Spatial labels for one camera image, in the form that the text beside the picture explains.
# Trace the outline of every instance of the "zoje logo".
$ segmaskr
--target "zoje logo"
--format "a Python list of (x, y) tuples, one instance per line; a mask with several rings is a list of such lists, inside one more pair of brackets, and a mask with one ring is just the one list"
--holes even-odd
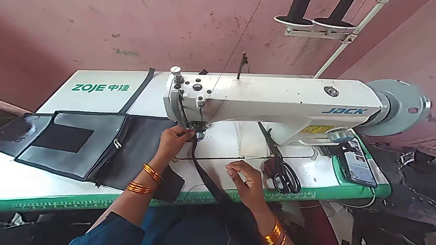
[(331, 108), (328, 112), (321, 113), (333, 113), (333, 114), (363, 114), (364, 111), (368, 109), (347, 109), (347, 108)]
[(128, 91), (130, 88), (130, 85), (107, 85), (107, 84), (76, 84), (74, 88), (71, 89), (71, 91), (88, 91), (88, 93), (91, 93), (92, 91), (103, 91), (104, 89), (109, 89), (110, 91), (113, 91), (114, 89), (116, 91)]

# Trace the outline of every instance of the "zipper pull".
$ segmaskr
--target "zipper pull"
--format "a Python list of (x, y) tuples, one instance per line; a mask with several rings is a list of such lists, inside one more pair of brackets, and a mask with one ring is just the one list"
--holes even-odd
[(114, 139), (113, 144), (115, 145), (115, 148), (117, 148), (117, 149), (122, 147), (122, 145), (118, 142), (118, 139)]

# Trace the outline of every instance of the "zipper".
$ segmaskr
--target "zipper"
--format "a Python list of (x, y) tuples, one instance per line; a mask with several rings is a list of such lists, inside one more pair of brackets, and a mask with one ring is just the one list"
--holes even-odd
[(99, 162), (101, 162), (101, 165), (96, 166), (94, 169), (89, 171), (88, 178), (92, 179), (96, 174), (95, 172), (98, 171), (98, 169), (100, 169), (102, 166), (105, 166), (107, 161), (110, 160), (110, 158), (113, 156), (113, 151), (118, 150), (122, 147), (121, 143), (127, 137), (127, 133), (129, 131), (131, 121), (132, 121), (131, 118), (128, 118), (128, 116), (124, 119), (124, 121), (120, 125), (117, 135), (115, 136), (115, 139), (109, 144), (108, 149), (104, 153), (104, 155), (101, 155), (99, 157), (100, 159)]
[(113, 144), (115, 145), (115, 148), (117, 148), (117, 149), (122, 147), (122, 145), (118, 142), (118, 139), (114, 139)]

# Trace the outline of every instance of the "hand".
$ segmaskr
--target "hand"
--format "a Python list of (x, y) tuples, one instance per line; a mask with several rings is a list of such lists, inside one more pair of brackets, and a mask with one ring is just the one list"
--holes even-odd
[[(225, 168), (238, 189), (242, 203), (253, 213), (259, 233), (262, 236), (271, 234), (276, 225), (276, 217), (263, 197), (261, 173), (242, 160), (229, 163)], [(245, 182), (238, 172), (245, 176)]]
[[(229, 163), (225, 168), (238, 189), (242, 203), (249, 208), (251, 212), (262, 212), (265, 209), (269, 210), (263, 197), (262, 176), (257, 169), (243, 160)], [(242, 181), (237, 172), (241, 172), (245, 176), (246, 182)]]
[(159, 149), (155, 157), (170, 162), (194, 134), (195, 131), (183, 129), (179, 125), (166, 129), (160, 136)]

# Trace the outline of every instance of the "white fabric piece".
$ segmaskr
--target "white fabric piece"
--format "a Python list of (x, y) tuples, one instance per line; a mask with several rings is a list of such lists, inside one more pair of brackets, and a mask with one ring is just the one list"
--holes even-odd
[(239, 155), (246, 159), (270, 155), (265, 137), (257, 122), (234, 122), (238, 133)]

